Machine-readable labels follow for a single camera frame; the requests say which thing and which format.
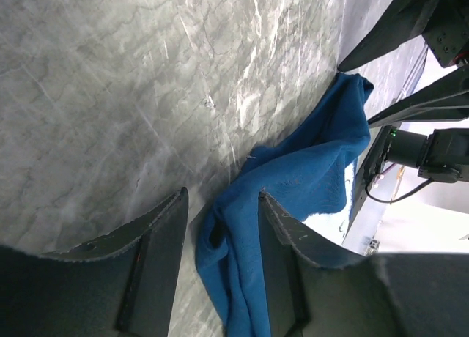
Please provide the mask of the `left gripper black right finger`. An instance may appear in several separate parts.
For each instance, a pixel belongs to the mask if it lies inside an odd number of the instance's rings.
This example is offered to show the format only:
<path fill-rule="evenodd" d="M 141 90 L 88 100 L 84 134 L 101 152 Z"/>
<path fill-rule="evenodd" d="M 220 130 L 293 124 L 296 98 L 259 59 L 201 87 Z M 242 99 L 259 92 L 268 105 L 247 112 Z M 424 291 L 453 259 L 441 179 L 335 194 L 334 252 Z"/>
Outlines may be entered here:
<path fill-rule="evenodd" d="M 361 256 L 259 195 L 259 238 L 273 336 L 466 336 L 468 256 Z"/>

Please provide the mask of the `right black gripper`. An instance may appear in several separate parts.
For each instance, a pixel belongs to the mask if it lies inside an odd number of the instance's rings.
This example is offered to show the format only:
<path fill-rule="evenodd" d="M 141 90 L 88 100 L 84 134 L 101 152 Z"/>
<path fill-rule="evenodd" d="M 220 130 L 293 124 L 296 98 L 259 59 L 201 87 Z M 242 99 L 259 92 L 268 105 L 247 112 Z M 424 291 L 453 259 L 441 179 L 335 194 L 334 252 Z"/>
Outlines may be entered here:
<path fill-rule="evenodd" d="M 393 0 L 372 30 L 343 59 L 348 72 L 423 35 L 441 67 L 468 58 L 468 0 Z M 369 119 L 369 126 L 400 122 L 453 122 L 468 118 L 468 66 L 397 101 Z"/>

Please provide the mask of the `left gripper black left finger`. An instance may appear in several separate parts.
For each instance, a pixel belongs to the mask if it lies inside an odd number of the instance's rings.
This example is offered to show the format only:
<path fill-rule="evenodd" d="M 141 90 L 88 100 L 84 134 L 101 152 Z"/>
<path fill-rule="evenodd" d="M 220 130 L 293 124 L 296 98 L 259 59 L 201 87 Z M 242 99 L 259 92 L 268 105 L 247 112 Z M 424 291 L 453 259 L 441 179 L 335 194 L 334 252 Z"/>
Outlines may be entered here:
<path fill-rule="evenodd" d="M 66 252 L 1 247 L 3 336 L 166 336 L 188 221 L 180 189 Z"/>

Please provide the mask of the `dark blue t shirt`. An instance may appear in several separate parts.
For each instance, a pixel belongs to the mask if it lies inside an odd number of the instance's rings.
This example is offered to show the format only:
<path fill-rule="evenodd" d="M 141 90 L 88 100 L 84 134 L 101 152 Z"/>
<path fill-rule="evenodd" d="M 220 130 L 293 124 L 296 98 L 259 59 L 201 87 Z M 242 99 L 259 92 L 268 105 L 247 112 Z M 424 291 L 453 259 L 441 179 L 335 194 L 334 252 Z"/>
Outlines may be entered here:
<path fill-rule="evenodd" d="M 259 194 L 299 221 L 343 210 L 345 171 L 371 139 L 364 106 L 373 88 L 361 75 L 339 73 L 304 122 L 277 146 L 254 148 L 213 202 L 199 230 L 196 269 L 228 336 L 270 335 Z"/>

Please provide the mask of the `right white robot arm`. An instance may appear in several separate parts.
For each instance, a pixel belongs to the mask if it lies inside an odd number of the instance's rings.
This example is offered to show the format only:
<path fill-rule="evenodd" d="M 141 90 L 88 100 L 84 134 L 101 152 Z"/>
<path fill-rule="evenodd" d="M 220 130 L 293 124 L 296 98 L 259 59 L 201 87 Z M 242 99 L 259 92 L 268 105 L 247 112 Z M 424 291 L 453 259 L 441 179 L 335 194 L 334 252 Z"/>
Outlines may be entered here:
<path fill-rule="evenodd" d="M 435 130 L 430 136 L 396 129 L 401 122 L 468 118 L 468 0 L 393 0 L 372 30 L 340 63 L 354 70 L 423 37 L 443 68 L 456 70 L 369 119 L 388 127 L 380 157 L 418 169 L 435 182 L 468 181 L 468 132 Z"/>

